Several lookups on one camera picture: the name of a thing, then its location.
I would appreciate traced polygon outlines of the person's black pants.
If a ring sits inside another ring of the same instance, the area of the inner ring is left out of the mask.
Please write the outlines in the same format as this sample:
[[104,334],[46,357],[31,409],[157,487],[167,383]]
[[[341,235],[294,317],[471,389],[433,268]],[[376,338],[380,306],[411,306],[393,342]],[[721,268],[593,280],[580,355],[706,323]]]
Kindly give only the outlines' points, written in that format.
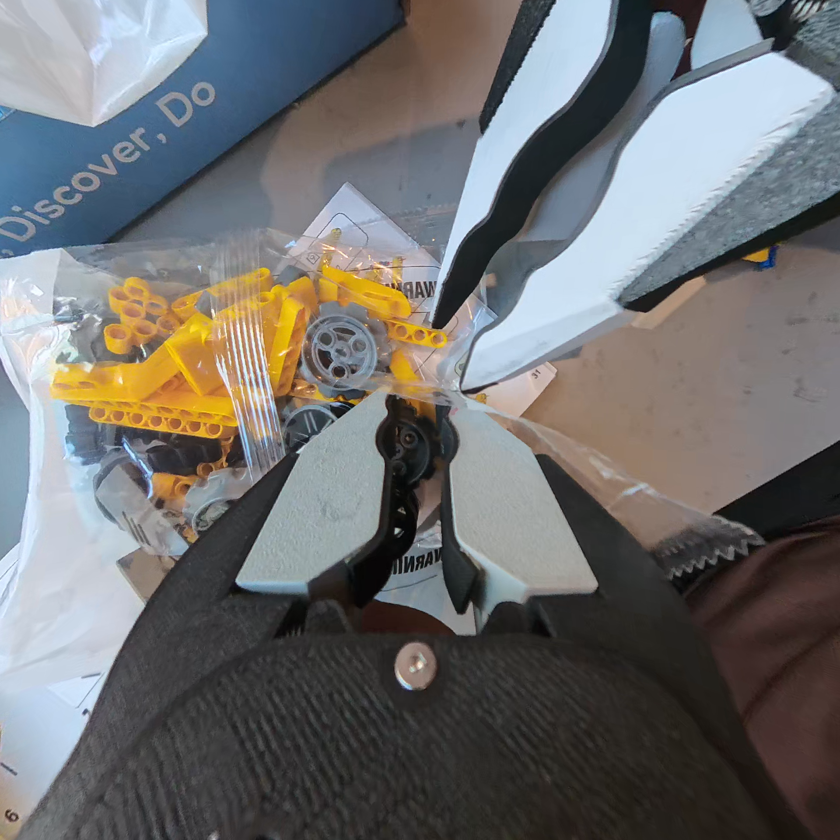
[[766,542],[839,514],[839,443],[720,508],[717,515],[756,531]]

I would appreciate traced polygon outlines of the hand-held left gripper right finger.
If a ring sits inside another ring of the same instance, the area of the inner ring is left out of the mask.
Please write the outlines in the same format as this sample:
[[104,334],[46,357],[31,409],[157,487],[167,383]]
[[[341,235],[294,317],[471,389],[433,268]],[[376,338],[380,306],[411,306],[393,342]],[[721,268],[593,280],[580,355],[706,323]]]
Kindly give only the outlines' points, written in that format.
[[449,410],[440,506],[444,582],[476,628],[501,603],[589,595],[598,583],[529,446],[485,406]]

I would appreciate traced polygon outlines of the open instruction booklet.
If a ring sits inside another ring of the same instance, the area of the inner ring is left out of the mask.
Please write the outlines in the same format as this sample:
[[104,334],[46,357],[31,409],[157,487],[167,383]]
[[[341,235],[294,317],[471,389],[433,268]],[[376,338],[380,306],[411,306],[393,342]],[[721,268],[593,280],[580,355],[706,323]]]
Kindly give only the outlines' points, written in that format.
[[[425,248],[347,183],[298,238],[297,251],[304,245],[312,251],[335,228],[341,231],[338,267],[404,258],[405,280],[383,282],[406,289],[409,321],[430,322],[438,263]],[[112,281],[101,272],[80,273],[81,257],[45,253],[2,271],[3,282],[20,279],[3,292],[17,307],[3,315],[3,369],[34,412],[21,536],[2,558],[2,838],[17,836],[76,747],[119,647],[184,551],[156,554],[144,547],[139,529],[152,523],[150,513],[131,513],[128,531],[103,518],[92,465],[68,454],[62,435],[70,421],[46,395],[46,375],[59,348],[69,347],[70,328],[54,326],[46,305],[57,301],[60,288],[68,290],[65,297],[99,294]],[[451,384],[472,334],[494,318],[471,298],[458,324],[446,328],[455,348],[443,351],[444,361],[435,361],[431,350],[404,354],[421,379]]]

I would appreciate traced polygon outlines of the clear bag of yellow beams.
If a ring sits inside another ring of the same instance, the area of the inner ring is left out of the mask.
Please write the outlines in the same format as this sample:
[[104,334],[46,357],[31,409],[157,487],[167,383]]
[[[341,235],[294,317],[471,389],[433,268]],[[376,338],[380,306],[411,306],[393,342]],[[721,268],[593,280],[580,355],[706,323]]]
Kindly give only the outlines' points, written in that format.
[[174,563],[283,456],[378,387],[429,433],[480,327],[431,325],[438,268],[397,229],[100,245],[2,261],[2,363],[30,411],[2,560],[2,689],[103,671]]

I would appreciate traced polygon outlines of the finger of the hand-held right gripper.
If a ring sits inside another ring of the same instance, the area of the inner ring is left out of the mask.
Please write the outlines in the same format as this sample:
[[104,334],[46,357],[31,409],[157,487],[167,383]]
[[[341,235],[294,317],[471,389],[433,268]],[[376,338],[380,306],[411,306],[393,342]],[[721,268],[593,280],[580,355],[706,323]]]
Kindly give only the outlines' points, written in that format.
[[476,336],[461,390],[504,382],[625,322],[621,292],[833,95],[830,81],[772,50],[669,85],[618,151],[580,233]]
[[546,186],[630,98],[653,14],[648,1],[521,2],[438,274],[437,329],[519,234]]

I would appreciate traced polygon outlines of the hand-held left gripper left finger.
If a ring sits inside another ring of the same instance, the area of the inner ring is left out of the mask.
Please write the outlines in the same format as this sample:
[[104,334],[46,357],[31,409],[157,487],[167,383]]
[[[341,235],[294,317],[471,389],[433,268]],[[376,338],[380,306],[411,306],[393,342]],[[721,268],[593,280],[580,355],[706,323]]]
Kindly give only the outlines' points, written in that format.
[[389,393],[365,398],[297,453],[236,578],[246,591],[362,607],[390,574],[394,468]]

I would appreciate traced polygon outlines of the blue cardboard kit box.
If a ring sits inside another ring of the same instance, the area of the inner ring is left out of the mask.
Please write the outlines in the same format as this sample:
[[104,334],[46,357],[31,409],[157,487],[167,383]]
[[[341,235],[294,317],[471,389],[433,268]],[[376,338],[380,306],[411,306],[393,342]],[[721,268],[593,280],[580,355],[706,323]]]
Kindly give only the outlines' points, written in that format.
[[211,1],[202,44],[109,121],[2,117],[2,258],[109,241],[403,22],[397,1]]

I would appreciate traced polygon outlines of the person's brown shirt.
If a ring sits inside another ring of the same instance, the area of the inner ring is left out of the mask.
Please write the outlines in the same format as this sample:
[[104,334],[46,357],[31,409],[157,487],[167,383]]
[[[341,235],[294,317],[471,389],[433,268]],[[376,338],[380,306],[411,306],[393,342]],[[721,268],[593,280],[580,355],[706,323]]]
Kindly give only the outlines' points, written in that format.
[[788,531],[686,595],[767,771],[839,838],[839,519]]

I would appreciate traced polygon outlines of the large white label parts bag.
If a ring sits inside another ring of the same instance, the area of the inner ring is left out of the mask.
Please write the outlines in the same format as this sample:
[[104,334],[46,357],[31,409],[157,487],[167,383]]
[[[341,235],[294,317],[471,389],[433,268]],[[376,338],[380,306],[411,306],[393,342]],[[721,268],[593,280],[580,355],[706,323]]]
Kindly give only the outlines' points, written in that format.
[[2,117],[99,126],[157,88],[207,31],[205,1],[2,1]]

